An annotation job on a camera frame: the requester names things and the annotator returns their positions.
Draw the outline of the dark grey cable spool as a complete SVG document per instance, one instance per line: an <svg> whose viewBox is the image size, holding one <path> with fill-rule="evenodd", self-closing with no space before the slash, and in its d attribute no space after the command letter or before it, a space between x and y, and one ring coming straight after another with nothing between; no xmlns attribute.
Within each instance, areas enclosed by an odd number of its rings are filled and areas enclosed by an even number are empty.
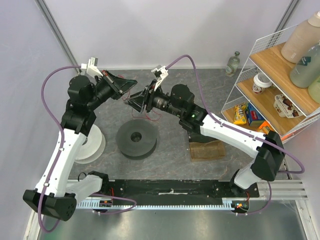
<svg viewBox="0 0 320 240"><path fill-rule="evenodd" d="M116 133L116 144L120 152L130 160L149 157L158 143L158 130L143 119L124 123Z"/></svg>

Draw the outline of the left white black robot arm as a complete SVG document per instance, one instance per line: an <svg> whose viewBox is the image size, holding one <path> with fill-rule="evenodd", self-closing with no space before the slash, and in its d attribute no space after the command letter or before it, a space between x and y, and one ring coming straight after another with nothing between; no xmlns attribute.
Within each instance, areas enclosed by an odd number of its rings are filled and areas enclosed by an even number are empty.
<svg viewBox="0 0 320 240"><path fill-rule="evenodd" d="M97 118L95 109L108 99L120 99L137 81L115 76L106 70L95 73L93 77L95 83L86 75L77 75L69 81L69 99L61 121L57 122L59 135L52 157L36 187L27 189L23 194L24 202L39 217L66 222L78 203L92 194L104 197L110 191L106 173L91 171L71 186L67 186L68 177Z"/></svg>

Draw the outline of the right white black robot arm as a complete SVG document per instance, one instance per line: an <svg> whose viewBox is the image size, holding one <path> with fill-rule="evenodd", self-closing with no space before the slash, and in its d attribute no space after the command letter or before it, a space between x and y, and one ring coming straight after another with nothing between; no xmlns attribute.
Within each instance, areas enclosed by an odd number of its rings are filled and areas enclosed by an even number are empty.
<svg viewBox="0 0 320 240"><path fill-rule="evenodd" d="M125 104L137 112L158 109L179 118L183 129L225 142L252 157L252 162L233 175L229 191L242 196L249 187L263 180L275 180L285 153L278 133L249 130L218 118L194 102L195 95L187 85L176 84L170 93L163 93L155 84L132 94Z"/></svg>

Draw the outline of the glass bottle green cap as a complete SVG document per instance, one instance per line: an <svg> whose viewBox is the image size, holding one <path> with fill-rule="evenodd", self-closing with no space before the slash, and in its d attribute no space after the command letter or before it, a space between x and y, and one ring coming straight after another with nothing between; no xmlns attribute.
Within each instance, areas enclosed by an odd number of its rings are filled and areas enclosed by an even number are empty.
<svg viewBox="0 0 320 240"><path fill-rule="evenodd" d="M239 51L235 51L233 56L231 56L228 59L227 65L225 67L225 74L228 77L232 77L235 75L236 70L238 69L238 66L240 64L240 52Z"/></svg>

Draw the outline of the yellow candy bag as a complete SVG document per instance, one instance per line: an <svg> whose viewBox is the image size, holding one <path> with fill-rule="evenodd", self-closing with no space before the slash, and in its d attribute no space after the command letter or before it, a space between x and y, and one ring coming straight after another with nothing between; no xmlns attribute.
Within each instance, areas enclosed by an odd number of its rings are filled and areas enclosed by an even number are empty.
<svg viewBox="0 0 320 240"><path fill-rule="evenodd" d="M241 104L237 104L234 107L234 117L233 124L235 125L245 125L247 123L245 114L243 112L244 106Z"/></svg>

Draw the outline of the blue snack box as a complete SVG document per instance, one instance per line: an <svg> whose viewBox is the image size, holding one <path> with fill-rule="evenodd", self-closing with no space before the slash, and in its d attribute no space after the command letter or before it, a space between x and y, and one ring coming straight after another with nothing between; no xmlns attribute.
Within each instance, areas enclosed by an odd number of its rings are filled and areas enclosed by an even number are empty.
<svg viewBox="0 0 320 240"><path fill-rule="evenodd" d="M248 125L251 127L259 127L265 121L265 118L249 102L245 107L245 116L247 118Z"/></svg>

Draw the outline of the white paper cup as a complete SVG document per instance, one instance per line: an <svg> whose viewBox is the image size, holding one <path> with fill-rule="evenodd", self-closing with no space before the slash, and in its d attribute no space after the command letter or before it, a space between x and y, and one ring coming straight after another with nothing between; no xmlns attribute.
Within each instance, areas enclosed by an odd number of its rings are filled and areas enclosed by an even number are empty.
<svg viewBox="0 0 320 240"><path fill-rule="evenodd" d="M271 87L272 84L269 78L260 72L253 77L252 91L255 94L261 94L265 89Z"/></svg>

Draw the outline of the orange snack box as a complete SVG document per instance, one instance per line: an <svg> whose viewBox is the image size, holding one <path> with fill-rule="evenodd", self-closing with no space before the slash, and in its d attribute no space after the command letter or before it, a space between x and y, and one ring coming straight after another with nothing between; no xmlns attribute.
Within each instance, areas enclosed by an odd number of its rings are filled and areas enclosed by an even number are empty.
<svg viewBox="0 0 320 240"><path fill-rule="evenodd" d="M257 132L269 134L270 131L275 131L274 128L265 120L257 129Z"/></svg>

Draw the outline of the white pudding cup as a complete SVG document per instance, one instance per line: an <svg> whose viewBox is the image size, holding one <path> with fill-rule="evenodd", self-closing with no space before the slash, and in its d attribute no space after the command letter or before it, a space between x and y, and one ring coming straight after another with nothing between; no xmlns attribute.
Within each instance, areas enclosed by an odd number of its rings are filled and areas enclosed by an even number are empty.
<svg viewBox="0 0 320 240"><path fill-rule="evenodd" d="M303 114L295 107L295 105L283 94L274 96L273 107L278 115L282 118L298 118Z"/></svg>

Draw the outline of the green liquid bottle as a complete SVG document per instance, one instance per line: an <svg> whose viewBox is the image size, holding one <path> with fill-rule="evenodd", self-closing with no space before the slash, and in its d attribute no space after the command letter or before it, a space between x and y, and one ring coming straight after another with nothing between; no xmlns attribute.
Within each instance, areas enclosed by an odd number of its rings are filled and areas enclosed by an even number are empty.
<svg viewBox="0 0 320 240"><path fill-rule="evenodd" d="M312 46L298 61L289 74L298 88L308 88L320 75L320 42Z"/></svg>

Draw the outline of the light green bottle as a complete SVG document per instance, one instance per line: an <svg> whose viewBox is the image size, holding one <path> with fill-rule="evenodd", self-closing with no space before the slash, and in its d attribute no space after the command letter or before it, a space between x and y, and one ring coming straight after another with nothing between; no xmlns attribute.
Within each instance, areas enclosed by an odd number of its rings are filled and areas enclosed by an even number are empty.
<svg viewBox="0 0 320 240"><path fill-rule="evenodd" d="M309 87L308 93L310 97L320 104L320 77L318 77Z"/></svg>

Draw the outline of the beige plastic bottle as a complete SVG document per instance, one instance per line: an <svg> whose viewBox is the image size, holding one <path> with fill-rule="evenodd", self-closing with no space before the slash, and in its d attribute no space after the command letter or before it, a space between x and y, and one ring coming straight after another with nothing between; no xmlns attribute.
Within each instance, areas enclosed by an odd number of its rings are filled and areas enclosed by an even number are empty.
<svg viewBox="0 0 320 240"><path fill-rule="evenodd" d="M312 46L320 41L320 12L301 22L281 49L282 56L296 64Z"/></svg>

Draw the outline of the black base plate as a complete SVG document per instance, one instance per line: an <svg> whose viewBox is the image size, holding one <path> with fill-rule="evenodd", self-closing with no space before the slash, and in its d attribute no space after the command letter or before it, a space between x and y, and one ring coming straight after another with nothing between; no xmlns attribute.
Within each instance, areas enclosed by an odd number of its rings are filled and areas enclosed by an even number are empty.
<svg viewBox="0 0 320 240"><path fill-rule="evenodd" d="M258 198L255 183L246 190L232 187L228 181L216 179L110 179L103 183L100 194L122 198L145 196L188 195L214 198Z"/></svg>

